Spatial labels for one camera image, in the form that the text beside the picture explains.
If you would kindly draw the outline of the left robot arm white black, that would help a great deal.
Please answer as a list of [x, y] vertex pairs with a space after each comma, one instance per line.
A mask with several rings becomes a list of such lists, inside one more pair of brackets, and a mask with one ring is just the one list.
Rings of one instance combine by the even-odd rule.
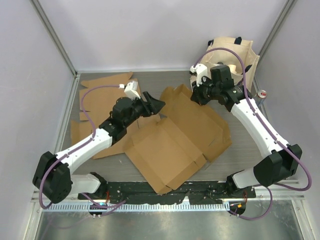
[[156, 115], [165, 102], [143, 92], [144, 98], [119, 98], [110, 116], [93, 133], [77, 144], [53, 154], [42, 154], [32, 183], [39, 189], [39, 199], [46, 196], [52, 204], [62, 202], [72, 194], [86, 194], [100, 200], [107, 192], [106, 180], [95, 172], [76, 175], [74, 172], [97, 153], [119, 142], [127, 128], [140, 117]]

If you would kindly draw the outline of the brown cardboard box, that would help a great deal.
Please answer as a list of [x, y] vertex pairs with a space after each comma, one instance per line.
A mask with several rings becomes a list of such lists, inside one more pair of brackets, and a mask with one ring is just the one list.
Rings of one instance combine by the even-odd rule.
[[167, 87], [163, 118], [151, 120], [126, 142], [124, 152], [157, 194], [177, 190], [231, 144], [228, 123], [209, 105], [191, 101], [184, 84]]

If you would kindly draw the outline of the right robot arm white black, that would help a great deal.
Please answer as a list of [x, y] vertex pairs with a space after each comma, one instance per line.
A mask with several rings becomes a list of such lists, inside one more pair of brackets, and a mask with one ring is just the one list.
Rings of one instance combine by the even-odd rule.
[[256, 143], [262, 160], [252, 168], [229, 175], [226, 179], [226, 193], [233, 198], [243, 193], [244, 188], [262, 185], [268, 187], [293, 176], [298, 168], [302, 149], [298, 144], [291, 145], [282, 138], [262, 115], [250, 92], [242, 85], [222, 89], [218, 82], [208, 77], [197, 85], [191, 83], [191, 100], [203, 106], [217, 100], [232, 113], [245, 127]]

